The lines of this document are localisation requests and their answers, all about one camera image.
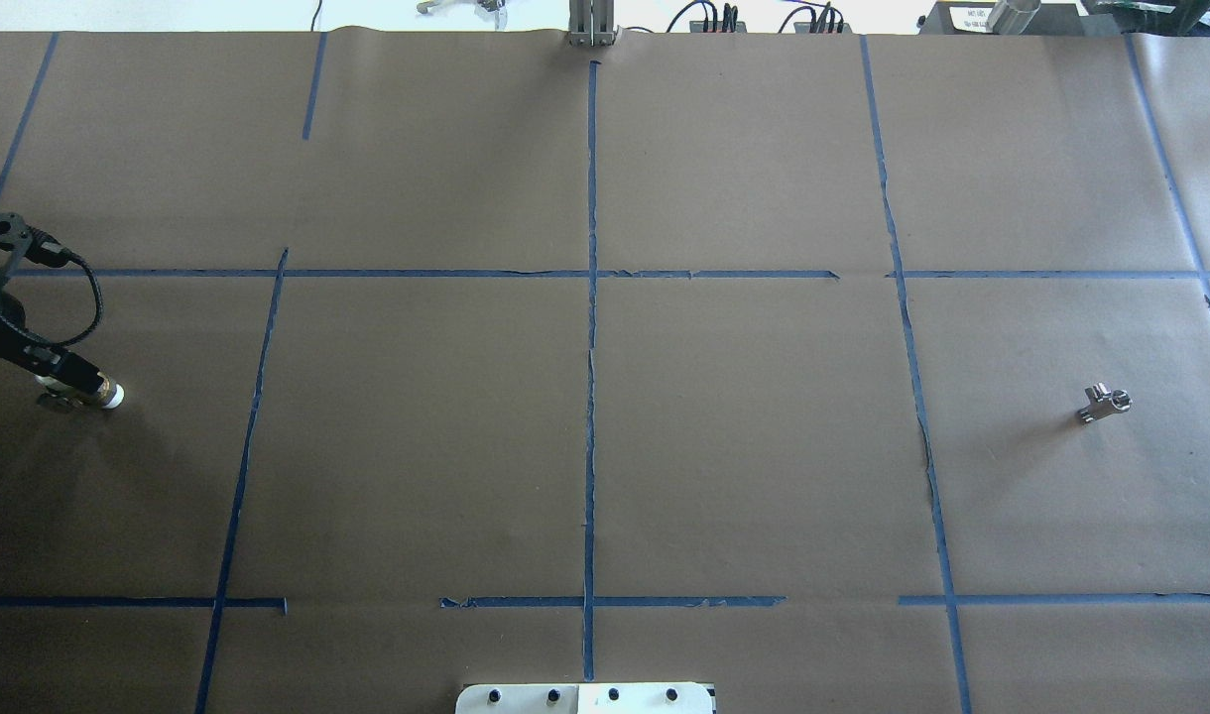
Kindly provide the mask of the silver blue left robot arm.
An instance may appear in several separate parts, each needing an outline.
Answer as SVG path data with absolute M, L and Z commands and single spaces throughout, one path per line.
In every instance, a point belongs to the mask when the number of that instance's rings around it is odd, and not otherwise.
M 73 338 L 53 340 L 25 328 L 25 309 L 11 296 L 6 286 L 21 261 L 44 267 L 64 267 L 75 263 L 90 281 L 94 299 L 91 324 Z M 77 393 L 98 395 L 106 378 L 93 363 L 70 351 L 100 326 L 103 296 L 92 267 L 77 253 L 69 251 L 47 231 L 34 229 L 15 212 L 0 212 L 0 359 L 15 363 L 38 378 L 48 378 Z

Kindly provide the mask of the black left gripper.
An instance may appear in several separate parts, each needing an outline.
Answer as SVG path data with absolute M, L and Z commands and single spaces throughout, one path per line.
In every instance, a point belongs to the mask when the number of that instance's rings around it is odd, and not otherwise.
M 75 390 L 100 388 L 100 370 L 79 355 L 60 345 L 25 342 L 19 334 L 0 319 L 0 359 L 33 372 L 38 378 L 60 382 Z

